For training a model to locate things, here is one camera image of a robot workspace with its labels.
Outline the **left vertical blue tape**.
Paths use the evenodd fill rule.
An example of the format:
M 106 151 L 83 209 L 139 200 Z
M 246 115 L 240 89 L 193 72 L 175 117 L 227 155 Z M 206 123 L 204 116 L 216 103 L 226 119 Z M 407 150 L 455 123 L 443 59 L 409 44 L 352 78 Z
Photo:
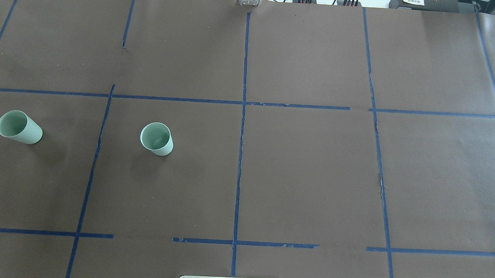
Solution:
M 94 172 L 95 172 L 97 160 L 99 158 L 100 147 L 102 145 L 102 136 L 103 136 L 104 129 L 105 129 L 105 126 L 107 123 L 108 114 L 109 114 L 112 99 L 113 99 L 113 92 L 114 92 L 115 88 L 116 88 L 116 84 L 113 84 L 110 91 L 109 91 L 108 97 L 107 97 L 107 104 L 106 104 L 105 112 L 104 112 L 104 115 L 102 118 L 99 136 L 97 138 L 95 153 L 94 153 L 92 164 L 91 164 L 91 171 L 89 172 L 88 184 L 86 185 L 86 189 L 85 189 L 83 203 L 82 203 L 81 211 L 80 211 L 80 217 L 78 219 L 78 225 L 76 227 L 76 232 L 74 235 L 74 241 L 72 244 L 72 250 L 71 250 L 70 259 L 69 259 L 69 262 L 67 265 L 65 278 L 70 278 L 70 276 L 72 275 L 73 263 L 74 263 L 74 260 L 76 257 L 78 243 L 79 243 L 79 240 L 80 240 L 81 234 L 82 234 L 83 221 L 85 219 L 87 204 L 89 202 L 89 195 L 90 195 L 90 191 L 91 191 L 92 183 L 93 183 L 93 179 L 94 179 Z

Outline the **vertical blue tape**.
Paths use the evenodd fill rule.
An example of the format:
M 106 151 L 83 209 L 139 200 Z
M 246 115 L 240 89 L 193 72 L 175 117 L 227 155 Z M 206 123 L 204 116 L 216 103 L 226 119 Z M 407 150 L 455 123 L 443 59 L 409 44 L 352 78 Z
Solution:
M 236 202 L 234 208 L 234 226 L 232 239 L 232 256 L 231 256 L 231 277 L 236 276 L 236 256 L 238 248 L 238 229 L 239 229 L 239 210 L 240 210 L 240 194 L 241 194 L 241 177 L 242 177 L 242 159 L 243 159 L 243 143 L 246 121 L 246 106 L 248 94 L 248 54 L 249 52 L 249 37 L 251 30 L 251 12 L 246 14 L 245 27 L 245 44 L 244 44 L 244 61 L 243 61 L 243 79 L 242 79 L 242 102 L 241 102 L 241 120 L 240 120 L 240 135 L 239 135 L 239 150 L 238 150 L 238 167 L 237 167 L 237 184 L 236 184 Z
M 69 262 L 67 265 L 65 278 L 70 278 L 70 276 L 72 275 L 73 263 L 74 263 L 74 260 L 76 257 L 78 243 L 79 243 L 79 240 L 80 240 L 81 234 L 82 234 L 83 221 L 85 219 L 87 204 L 89 202 L 89 195 L 90 195 L 90 191 L 91 191 L 92 183 L 93 183 L 93 179 L 94 179 L 94 172 L 95 172 L 97 160 L 99 158 L 100 147 L 102 145 L 102 136 L 103 136 L 104 129 L 105 129 L 105 126 L 107 123 L 108 114 L 109 114 L 112 99 L 113 99 L 113 92 L 114 92 L 115 88 L 116 88 L 116 84 L 113 84 L 110 91 L 109 91 L 108 97 L 107 97 L 107 104 L 106 104 L 105 112 L 104 112 L 104 115 L 102 118 L 99 136 L 97 138 L 95 153 L 94 153 L 92 164 L 91 164 L 91 171 L 89 172 L 88 184 L 86 185 L 86 189 L 85 189 L 83 203 L 82 203 L 81 211 L 80 211 L 80 217 L 78 219 L 78 225 L 76 227 L 76 232 L 74 235 L 74 241 L 72 244 L 72 250 L 71 250 L 70 259 L 69 259 Z
M 390 222 L 389 222 L 389 216 L 388 216 L 388 204 L 387 204 L 387 199 L 386 199 L 386 191 L 385 191 L 385 176 L 384 176 L 384 168 L 383 168 L 383 160 L 382 160 L 382 154 L 381 154 L 381 144 L 380 144 L 380 134 L 379 134 L 379 129 L 378 129 L 378 113 L 377 113 L 377 102 L 376 102 L 376 92 L 375 87 L 374 87 L 374 82 L 373 82 L 373 70 L 372 70 L 372 61 L 371 61 L 371 45 L 370 45 L 370 40 L 369 40 L 369 29 L 368 29 L 368 14 L 367 14 L 367 8 L 362 8 L 362 14 L 363 14 L 363 28 L 364 28 L 364 37 L 365 37 L 365 46 L 366 46 L 366 66 L 367 66 L 367 71 L 368 71 L 368 83 L 370 86 L 370 94 L 371 94 L 371 113 L 372 113 L 372 118 L 373 118 L 373 127 L 374 127 L 374 135 L 375 135 L 375 150 L 376 150 L 376 157 L 377 157 L 377 167 L 378 167 L 378 173 L 379 173 L 379 186 L 381 190 L 381 204 L 382 204 L 382 216 L 383 216 L 383 224 L 384 224 L 384 239 L 385 239 L 385 248 L 384 248 L 384 253 L 387 256 L 387 262 L 388 262 L 388 278 L 394 278 L 394 267 L 393 267 L 393 255 L 392 255 L 392 248 L 391 248 L 391 239 L 390 239 Z

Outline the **short upper blue tape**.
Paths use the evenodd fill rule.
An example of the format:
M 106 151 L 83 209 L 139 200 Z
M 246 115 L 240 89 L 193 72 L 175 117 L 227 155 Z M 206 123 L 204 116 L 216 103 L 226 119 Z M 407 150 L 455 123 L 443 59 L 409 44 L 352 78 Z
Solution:
M 135 0 L 131 0 L 130 9 L 129 9 L 127 20 L 126 20 L 126 26 L 124 27 L 124 34 L 123 34 L 123 38 L 122 38 L 122 48 L 123 49 L 126 49 L 125 43 L 127 42 L 127 35 L 129 34 L 130 21 L 132 19 L 132 13 L 134 11 L 134 6 L 135 6 Z

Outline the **right vertical blue tape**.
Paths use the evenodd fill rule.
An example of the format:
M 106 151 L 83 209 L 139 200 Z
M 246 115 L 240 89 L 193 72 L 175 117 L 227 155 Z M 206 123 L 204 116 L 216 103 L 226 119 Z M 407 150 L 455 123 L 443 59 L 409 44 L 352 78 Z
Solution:
M 388 216 L 388 204 L 387 204 L 387 199 L 386 199 L 386 191 L 385 191 L 385 176 L 384 176 L 384 168 L 383 168 L 383 160 L 382 160 L 382 154 L 381 154 L 381 144 L 380 144 L 380 134 L 379 134 L 379 129 L 378 129 L 378 113 L 377 113 L 377 102 L 376 102 L 376 92 L 375 87 L 374 87 L 374 82 L 373 82 L 373 70 L 372 70 L 372 61 L 371 61 L 371 45 L 370 45 L 370 40 L 369 40 L 369 29 L 368 29 L 368 14 L 367 14 L 367 8 L 362 8 L 362 14 L 363 14 L 363 28 L 364 28 L 364 37 L 365 37 L 365 46 L 366 46 L 366 66 L 367 66 L 367 71 L 368 71 L 368 83 L 370 86 L 370 94 L 371 94 L 371 113 L 372 113 L 372 118 L 373 118 L 373 127 L 374 127 L 374 135 L 375 135 L 375 150 L 376 150 L 376 157 L 377 157 L 377 167 L 378 167 L 378 173 L 379 173 L 379 186 L 381 190 L 381 204 L 382 204 L 382 216 L 383 216 L 383 224 L 384 224 L 384 239 L 385 239 L 385 248 L 384 248 L 384 253 L 387 256 L 387 262 L 388 262 L 388 278 L 394 278 L 394 267 L 393 267 L 393 255 L 392 255 L 392 248 L 391 248 L 391 239 L 390 239 L 390 222 L 389 222 L 389 216 Z

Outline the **left pale green cup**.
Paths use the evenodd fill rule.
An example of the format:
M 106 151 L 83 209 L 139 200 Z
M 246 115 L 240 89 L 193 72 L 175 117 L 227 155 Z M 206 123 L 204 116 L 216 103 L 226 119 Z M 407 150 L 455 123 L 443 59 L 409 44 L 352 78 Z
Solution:
M 24 112 L 11 110 L 0 118 L 0 135 L 32 145 L 40 141 L 43 130 Z

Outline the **pale green cup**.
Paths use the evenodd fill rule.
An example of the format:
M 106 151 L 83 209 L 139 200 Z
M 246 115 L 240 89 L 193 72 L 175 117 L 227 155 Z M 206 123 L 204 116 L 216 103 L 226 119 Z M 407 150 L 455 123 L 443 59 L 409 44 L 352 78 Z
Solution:
M 11 110 L 0 118 L 0 135 L 32 145 L 40 141 L 43 130 L 24 112 Z
M 147 124 L 140 132 L 141 145 L 152 153 L 164 157 L 173 150 L 173 139 L 167 125 L 159 122 Z

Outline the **right pale green cup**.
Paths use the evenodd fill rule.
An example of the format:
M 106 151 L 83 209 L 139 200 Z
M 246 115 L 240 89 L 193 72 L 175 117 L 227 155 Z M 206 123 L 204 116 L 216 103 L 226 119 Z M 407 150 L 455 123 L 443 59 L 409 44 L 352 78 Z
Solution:
M 147 124 L 140 132 L 141 145 L 152 153 L 164 157 L 173 150 L 173 139 L 167 125 L 159 122 Z

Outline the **upper horizontal blue tape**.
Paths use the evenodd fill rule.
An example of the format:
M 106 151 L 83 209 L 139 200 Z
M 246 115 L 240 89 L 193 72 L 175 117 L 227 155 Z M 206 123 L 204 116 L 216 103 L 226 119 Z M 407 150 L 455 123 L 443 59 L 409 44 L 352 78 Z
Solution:
M 31 94 L 54 94 L 60 96 L 78 96 L 78 97 L 108 97 L 109 94 L 103 93 L 87 93 L 87 92 L 55 92 L 47 90 L 31 90 L 31 89 L 14 89 L 0 88 L 0 92 L 14 93 L 31 93 Z M 281 104 L 281 103 L 265 103 L 265 102 L 241 102 L 241 101 L 224 101 L 224 100 L 208 100 L 208 99 L 184 99 L 184 98 L 168 98 L 168 97 L 151 97 L 151 96 L 136 96 L 128 94 L 113 95 L 114 98 L 123 99 L 138 99 L 138 100 L 153 100 L 153 101 L 168 101 L 168 102 L 191 102 L 191 103 L 208 103 L 208 104 L 225 104 L 225 105 L 248 105 L 248 106 L 265 106 L 265 107 L 288 107 L 288 108 L 305 108 L 305 109 L 321 109 L 321 110 L 345 110 L 350 111 L 351 107 L 338 106 L 321 106 L 321 105 L 297 105 L 297 104 Z M 435 112 L 435 111 L 418 111 L 418 110 L 394 110 L 394 109 L 376 109 L 378 113 L 401 113 L 401 114 L 418 114 L 418 115 L 435 115 L 435 116 L 458 116 L 466 118 L 490 118 L 495 119 L 495 115 L 491 114 L 469 114 L 469 113 L 451 113 L 451 112 Z

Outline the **black box with label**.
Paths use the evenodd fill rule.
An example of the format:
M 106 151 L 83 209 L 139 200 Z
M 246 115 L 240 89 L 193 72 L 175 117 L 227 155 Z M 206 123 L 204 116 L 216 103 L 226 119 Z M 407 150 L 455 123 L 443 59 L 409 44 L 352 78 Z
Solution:
M 458 0 L 390 0 L 390 9 L 458 13 Z

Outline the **horizontal blue tape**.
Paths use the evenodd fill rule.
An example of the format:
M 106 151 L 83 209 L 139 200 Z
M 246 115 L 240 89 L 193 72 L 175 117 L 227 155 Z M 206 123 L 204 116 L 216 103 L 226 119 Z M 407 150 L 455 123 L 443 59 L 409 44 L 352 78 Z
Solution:
M 34 235 L 51 235 L 51 236 L 67 236 L 67 237 L 91 237 L 92 239 L 108 238 L 113 239 L 114 234 L 100 233 L 75 233 L 67 231 L 43 231 L 43 230 L 27 230 L 19 228 L 0 228 L 0 233 L 11 234 L 34 234 Z M 220 239 L 197 239 L 197 238 L 172 238 L 173 242 L 188 242 L 188 243 L 204 243 L 204 244 L 221 244 L 232 245 L 231 240 Z M 318 248 L 318 244 L 302 244 L 302 243 L 285 243 L 285 242 L 257 242 L 257 241 L 238 241 L 237 245 L 244 246 L 261 246 L 261 247 L 286 247 L 286 248 L 301 248 L 314 249 Z M 479 251 L 462 251 L 462 250 L 431 250 L 431 249 L 414 249 L 414 248 L 374 248 L 367 247 L 367 251 L 374 252 L 391 252 L 391 253 L 422 253 L 422 254 L 438 254 L 438 255 L 455 255 L 455 256 L 479 256 L 479 257 L 495 257 L 495 252 L 479 252 Z
M 0 88 L 0 92 L 14 93 L 31 93 L 31 94 L 54 94 L 60 96 L 78 96 L 78 97 L 108 97 L 109 94 L 103 93 L 87 93 L 87 92 L 55 92 L 47 90 L 31 90 L 31 89 L 14 89 Z M 123 99 L 138 99 L 138 100 L 153 100 L 153 101 L 168 101 L 168 102 L 191 102 L 191 103 L 208 103 L 208 104 L 225 104 L 225 105 L 248 105 L 248 106 L 265 106 L 265 107 L 288 107 L 288 108 L 305 108 L 305 109 L 321 109 L 321 110 L 345 110 L 350 111 L 351 107 L 338 106 L 321 106 L 321 105 L 297 105 L 297 104 L 281 104 L 281 103 L 265 103 L 265 102 L 241 102 L 241 101 L 224 101 L 224 100 L 208 100 L 208 99 L 184 99 L 184 98 L 168 98 L 168 97 L 151 97 L 151 96 L 136 96 L 128 94 L 113 95 L 114 98 Z M 418 111 L 418 110 L 394 110 L 394 109 L 376 109 L 378 113 L 401 113 L 401 114 L 418 114 L 418 115 L 435 115 L 435 116 L 458 116 L 466 118 L 490 118 L 495 119 L 495 115 L 491 114 L 469 114 L 469 113 L 451 113 L 451 112 L 435 112 L 435 111 Z

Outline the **right black power strip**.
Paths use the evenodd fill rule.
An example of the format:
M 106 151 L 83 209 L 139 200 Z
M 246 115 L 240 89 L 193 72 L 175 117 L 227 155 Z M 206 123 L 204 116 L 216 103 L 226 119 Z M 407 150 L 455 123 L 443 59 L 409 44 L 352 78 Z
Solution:
M 343 0 L 342 6 L 358 7 L 359 0 Z

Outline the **lower horizontal blue tape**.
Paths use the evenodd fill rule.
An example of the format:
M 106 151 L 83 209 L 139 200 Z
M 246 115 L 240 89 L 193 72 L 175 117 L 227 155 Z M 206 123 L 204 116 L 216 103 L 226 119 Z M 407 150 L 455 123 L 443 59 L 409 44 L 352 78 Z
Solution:
M 113 239 L 114 234 L 100 233 L 75 233 L 67 231 L 43 231 L 43 230 L 27 230 L 19 228 L 0 228 L 0 233 L 11 234 L 34 234 L 34 235 L 51 235 L 51 236 L 67 236 L 67 237 L 91 237 L 92 239 L 108 238 Z M 188 242 L 188 243 L 204 243 L 204 244 L 221 244 L 232 245 L 231 240 L 220 239 L 197 239 L 197 238 L 172 238 L 173 242 Z M 314 249 L 318 248 L 318 244 L 302 244 L 302 243 L 285 243 L 285 242 L 257 242 L 257 241 L 238 241 L 237 245 L 244 246 L 261 246 L 261 247 L 286 247 L 286 248 L 301 248 Z M 414 248 L 374 248 L 367 247 L 367 251 L 374 252 L 391 252 L 391 253 L 422 253 L 422 254 L 438 254 L 438 255 L 455 255 L 455 256 L 479 256 L 479 257 L 495 257 L 495 252 L 479 252 L 479 251 L 462 251 L 462 250 L 431 250 L 431 249 L 414 249 Z

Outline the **centre vertical blue tape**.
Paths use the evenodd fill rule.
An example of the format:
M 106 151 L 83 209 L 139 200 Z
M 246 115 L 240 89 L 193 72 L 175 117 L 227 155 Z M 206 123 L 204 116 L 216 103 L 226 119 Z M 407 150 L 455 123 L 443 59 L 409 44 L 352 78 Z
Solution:
M 232 239 L 232 256 L 231 256 L 231 277 L 236 276 L 236 256 L 238 248 L 238 229 L 239 229 L 239 210 L 240 210 L 240 194 L 241 194 L 241 177 L 242 177 L 242 159 L 243 159 L 243 143 L 246 121 L 246 106 L 248 94 L 248 54 L 249 52 L 249 37 L 251 30 L 251 12 L 246 14 L 245 27 L 245 44 L 244 44 L 244 61 L 243 61 L 243 79 L 242 79 L 242 102 L 241 102 L 241 120 L 240 120 L 240 135 L 239 135 L 239 150 L 238 150 L 238 167 L 237 167 L 237 184 L 236 184 L 236 202 L 234 208 L 234 226 Z

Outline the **brown paper table cover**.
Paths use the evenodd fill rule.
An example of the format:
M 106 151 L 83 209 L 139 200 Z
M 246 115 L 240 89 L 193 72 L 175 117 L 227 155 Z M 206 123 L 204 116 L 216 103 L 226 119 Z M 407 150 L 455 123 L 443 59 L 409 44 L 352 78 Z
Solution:
M 236 278 L 388 278 L 362 8 L 18 0 L 0 88 L 242 101 Z M 377 109 L 495 115 L 475 14 L 366 8 Z M 495 16 L 479 14 L 495 75 Z M 0 92 L 0 228 L 76 232 L 108 97 Z M 495 119 L 377 113 L 391 248 L 495 252 Z M 231 277 L 241 105 L 112 99 L 70 278 Z M 173 150 L 145 149 L 147 124 Z M 0 233 L 0 278 L 65 278 L 74 237 Z M 392 253 L 394 278 L 495 278 L 495 257 Z

